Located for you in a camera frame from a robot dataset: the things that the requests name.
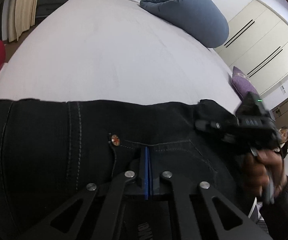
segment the white bed sheet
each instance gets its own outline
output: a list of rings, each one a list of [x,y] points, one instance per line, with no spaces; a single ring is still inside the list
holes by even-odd
[[[0,99],[97,99],[150,105],[240,100],[214,50],[129,0],[69,0],[22,43],[0,76]]]

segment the purple pillow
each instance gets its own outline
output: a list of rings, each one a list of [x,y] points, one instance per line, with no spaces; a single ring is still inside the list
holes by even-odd
[[[232,85],[240,99],[246,97],[248,92],[258,94],[247,76],[237,67],[233,68]]]

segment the black sleeve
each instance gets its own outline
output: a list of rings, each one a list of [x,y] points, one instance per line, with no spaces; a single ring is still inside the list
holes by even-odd
[[[274,204],[260,209],[269,234],[273,240],[284,240],[288,236],[288,177],[287,184]]]

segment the nightstand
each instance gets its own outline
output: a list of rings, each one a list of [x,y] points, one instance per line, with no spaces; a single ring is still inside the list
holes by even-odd
[[[35,24],[39,24],[68,0],[37,0]]]

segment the beige curtain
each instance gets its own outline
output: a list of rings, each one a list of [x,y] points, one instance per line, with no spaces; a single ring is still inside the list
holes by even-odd
[[[18,40],[35,24],[37,0],[11,0],[9,10],[9,42]]]

